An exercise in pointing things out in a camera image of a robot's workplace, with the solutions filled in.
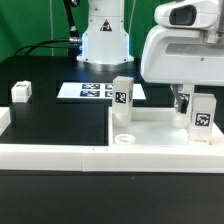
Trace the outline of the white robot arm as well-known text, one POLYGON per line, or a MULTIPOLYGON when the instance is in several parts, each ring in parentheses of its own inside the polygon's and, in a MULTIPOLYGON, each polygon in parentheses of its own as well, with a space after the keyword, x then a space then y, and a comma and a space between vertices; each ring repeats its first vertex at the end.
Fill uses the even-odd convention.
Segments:
MULTIPOLYGON (((133 61, 124 0, 88 0, 80 64, 113 71, 133 61)), ((155 9, 140 74, 149 83, 224 86, 224 0, 174 0, 155 9)))

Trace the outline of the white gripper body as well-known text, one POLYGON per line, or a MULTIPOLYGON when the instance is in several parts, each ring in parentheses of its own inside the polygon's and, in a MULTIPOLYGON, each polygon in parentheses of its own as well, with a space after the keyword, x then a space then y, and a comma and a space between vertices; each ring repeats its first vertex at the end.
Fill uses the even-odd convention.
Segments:
POLYGON ((141 60, 145 81, 224 86, 224 0, 174 0, 154 18, 141 60))

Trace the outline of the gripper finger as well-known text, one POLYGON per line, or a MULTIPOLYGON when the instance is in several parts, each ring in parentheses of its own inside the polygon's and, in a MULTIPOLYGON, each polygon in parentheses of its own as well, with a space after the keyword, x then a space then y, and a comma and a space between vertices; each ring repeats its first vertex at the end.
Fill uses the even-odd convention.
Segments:
POLYGON ((173 96, 175 98, 174 107, 177 112, 181 114, 187 113, 187 107, 188 107, 188 101, 185 98, 181 97, 181 94, 179 93, 179 85, 173 84, 171 86, 171 90, 173 93, 173 96))

